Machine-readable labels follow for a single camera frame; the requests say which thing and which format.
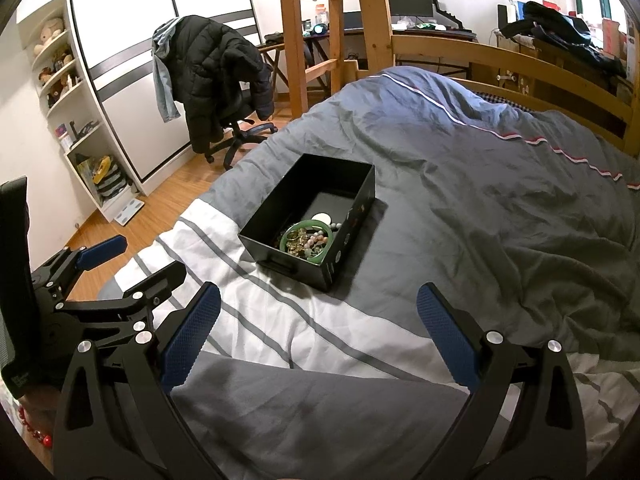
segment bottle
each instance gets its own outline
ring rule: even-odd
[[[325,25],[329,23],[329,15],[326,12],[324,4],[316,5],[316,22],[314,25],[318,25],[319,23],[324,23]]]

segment ladder rung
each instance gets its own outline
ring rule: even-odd
[[[306,82],[308,83],[313,81],[314,79],[319,78],[322,74],[329,72],[329,70],[333,70],[337,62],[337,59],[327,59],[322,63],[310,66],[305,70]]]

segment blue gripper pad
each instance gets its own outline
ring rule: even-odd
[[[76,260],[76,269],[91,270],[109,260],[120,256],[127,250],[127,239],[122,235],[115,235],[99,244],[81,251]]]
[[[472,392],[479,386],[476,352],[447,307],[429,285],[423,285],[416,300],[418,316],[444,359],[453,379]]]
[[[220,290],[212,283],[205,283],[193,301],[196,301],[195,306],[162,354],[160,384],[167,395],[175,386],[184,384],[220,314]]]

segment office chair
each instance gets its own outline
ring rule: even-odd
[[[247,119],[252,113],[255,112],[255,108],[251,104],[251,93],[248,90],[240,90],[238,86],[238,92],[235,92],[234,102],[223,110],[219,111],[218,118],[220,120],[220,125],[223,128],[231,127],[234,131],[234,136],[230,139],[223,140],[217,144],[214,144],[209,148],[207,152],[205,152],[204,156],[207,159],[209,164],[212,164],[214,161],[213,154],[224,150],[225,148],[229,148],[225,155],[225,160],[223,162],[223,166],[225,170],[230,170],[232,168],[231,163],[238,152],[238,149],[249,142],[260,143],[267,139],[267,137],[263,137],[258,135],[267,130],[270,133],[274,134],[278,131],[277,127],[273,123],[264,123],[259,124],[258,126],[254,126],[253,128],[249,128],[248,130],[241,130],[238,123],[243,121],[249,124],[255,124],[254,120]]]

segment chair base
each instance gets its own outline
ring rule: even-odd
[[[236,153],[242,145],[249,144],[250,142],[260,144],[264,140],[267,140],[267,137],[263,137],[258,134],[266,131],[274,134],[278,131],[277,127],[273,123],[259,124],[258,126],[254,126],[253,128],[249,128],[248,130],[241,130],[240,126],[238,126],[238,123],[233,122],[231,123],[231,127],[234,131],[234,136],[230,139],[223,140],[222,142],[217,143],[207,153],[204,154],[207,162],[209,164],[213,164],[213,154],[228,148],[225,154],[225,160],[223,162],[223,166],[227,171],[232,168],[231,163],[233,162]]]

